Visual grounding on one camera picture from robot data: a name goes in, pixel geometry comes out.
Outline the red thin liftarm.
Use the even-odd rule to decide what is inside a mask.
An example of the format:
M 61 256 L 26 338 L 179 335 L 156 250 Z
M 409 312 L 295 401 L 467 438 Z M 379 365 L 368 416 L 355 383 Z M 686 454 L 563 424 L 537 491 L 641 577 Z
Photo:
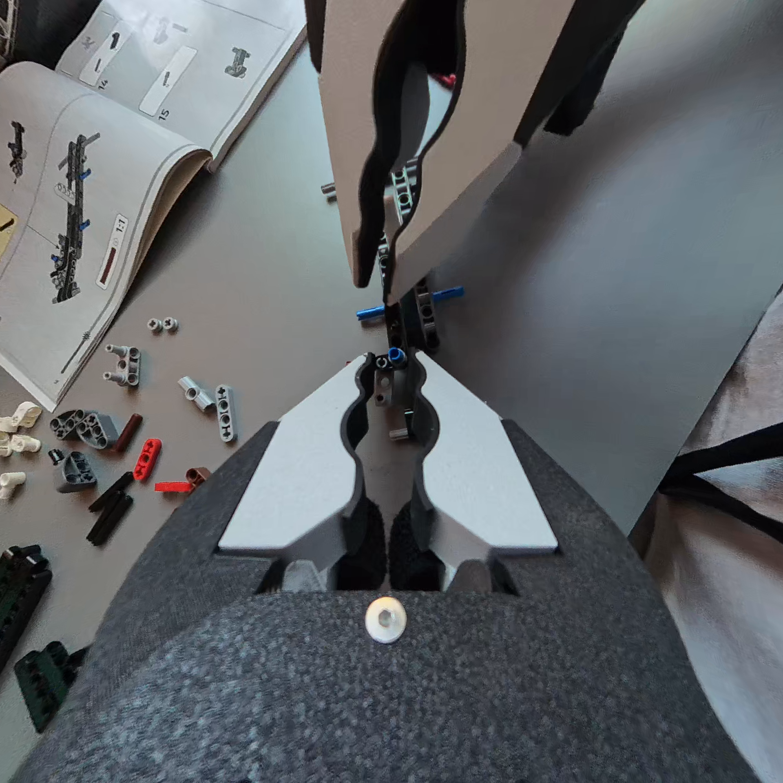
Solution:
M 134 480 L 137 482 L 145 482 L 150 478 L 161 454 L 161 449 L 162 440 L 160 438 L 148 438 L 144 442 L 134 470 L 132 471 Z

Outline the person in white shirt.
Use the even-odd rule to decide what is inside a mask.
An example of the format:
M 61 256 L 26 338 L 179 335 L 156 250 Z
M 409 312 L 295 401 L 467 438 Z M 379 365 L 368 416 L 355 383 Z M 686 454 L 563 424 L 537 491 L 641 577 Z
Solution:
M 782 780 L 781 434 L 774 456 L 695 475 L 725 511 L 657 492 L 632 537 L 729 736 Z

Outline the light grey tube connector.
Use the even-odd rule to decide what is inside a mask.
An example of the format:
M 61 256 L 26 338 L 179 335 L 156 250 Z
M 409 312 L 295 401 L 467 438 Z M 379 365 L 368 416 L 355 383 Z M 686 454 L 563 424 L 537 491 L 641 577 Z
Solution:
M 191 401 L 201 412 L 215 410 L 216 403 L 213 397 L 191 377 L 180 377 L 178 386 L 184 391 L 186 399 Z

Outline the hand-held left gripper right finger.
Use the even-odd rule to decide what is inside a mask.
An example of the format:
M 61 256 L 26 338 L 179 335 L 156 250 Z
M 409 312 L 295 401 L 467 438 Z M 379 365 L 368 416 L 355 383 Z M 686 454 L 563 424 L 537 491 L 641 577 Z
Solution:
M 417 546 L 448 567 L 554 553 L 557 538 L 506 423 L 423 352 L 412 355 Z

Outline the open lego instruction booklet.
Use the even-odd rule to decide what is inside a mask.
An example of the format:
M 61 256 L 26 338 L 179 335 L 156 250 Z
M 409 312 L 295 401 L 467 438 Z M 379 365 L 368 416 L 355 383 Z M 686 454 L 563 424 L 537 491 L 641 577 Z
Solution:
M 291 1 L 98 2 L 76 27 L 1 78 L 2 367 L 50 412 L 306 37 Z

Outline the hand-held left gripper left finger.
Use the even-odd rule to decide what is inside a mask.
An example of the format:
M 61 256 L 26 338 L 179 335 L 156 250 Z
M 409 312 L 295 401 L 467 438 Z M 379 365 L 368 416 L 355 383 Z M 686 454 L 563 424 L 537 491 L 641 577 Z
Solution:
M 358 356 L 277 421 L 220 553 L 332 567 L 348 552 L 345 526 L 364 497 L 356 446 L 373 369 L 373 354 Z

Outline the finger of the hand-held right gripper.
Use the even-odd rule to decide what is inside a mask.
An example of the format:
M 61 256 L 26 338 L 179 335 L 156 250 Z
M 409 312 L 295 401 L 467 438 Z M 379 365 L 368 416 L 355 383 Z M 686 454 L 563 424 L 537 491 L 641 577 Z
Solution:
M 377 71 L 402 1 L 319 3 L 319 92 L 352 282 L 366 288 L 385 223 L 391 162 L 377 126 Z
M 450 113 L 419 156 L 418 200 L 393 241 L 386 302 L 458 250 L 518 162 L 514 133 L 573 1 L 469 1 L 464 58 Z

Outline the pile of dark lego beams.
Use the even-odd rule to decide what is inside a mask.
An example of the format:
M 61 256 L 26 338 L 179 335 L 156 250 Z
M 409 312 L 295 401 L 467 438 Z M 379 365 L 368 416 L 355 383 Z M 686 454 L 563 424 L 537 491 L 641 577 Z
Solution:
M 33 618 L 53 573 L 39 544 L 10 546 L 1 557 L 1 670 Z M 37 734 L 42 734 L 77 679 L 89 647 L 69 652 L 61 641 L 13 661 L 13 672 Z

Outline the light grey connector with pins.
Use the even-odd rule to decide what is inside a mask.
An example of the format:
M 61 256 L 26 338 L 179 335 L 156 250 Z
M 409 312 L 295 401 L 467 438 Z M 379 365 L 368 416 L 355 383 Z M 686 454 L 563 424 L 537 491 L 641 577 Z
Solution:
M 141 352 L 138 347 L 126 345 L 105 346 L 107 353 L 117 358 L 116 369 L 106 371 L 103 380 L 121 387 L 138 387 L 140 381 Z

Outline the black lego beam assembly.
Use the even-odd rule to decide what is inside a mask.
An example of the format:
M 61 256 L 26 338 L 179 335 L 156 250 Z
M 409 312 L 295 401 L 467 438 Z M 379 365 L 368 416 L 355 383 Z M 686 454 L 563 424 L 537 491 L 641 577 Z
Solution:
M 376 264 L 380 283 L 384 288 L 392 267 L 391 239 L 409 216 L 418 194 L 418 157 L 410 158 L 389 174 L 385 186 L 385 228 L 377 248 Z M 388 433 L 393 442 L 414 437 L 413 404 L 403 392 L 403 379 L 412 350 L 435 353 L 440 345 L 436 324 L 436 306 L 444 301 L 464 297 L 464 288 L 453 287 L 431 290 L 426 278 L 420 279 L 399 302 L 378 305 L 357 311 L 356 317 L 364 326 L 385 325 L 388 349 L 376 356 L 374 402 L 377 407 L 403 412 L 405 424 Z

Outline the light grey thin liftarm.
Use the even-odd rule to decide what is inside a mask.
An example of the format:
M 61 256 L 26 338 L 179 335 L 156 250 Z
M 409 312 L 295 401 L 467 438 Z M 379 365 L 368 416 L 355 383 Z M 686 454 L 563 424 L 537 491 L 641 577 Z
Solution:
M 232 387 L 218 385 L 215 399 L 220 438 L 225 444 L 233 443 L 237 440 L 237 412 Z

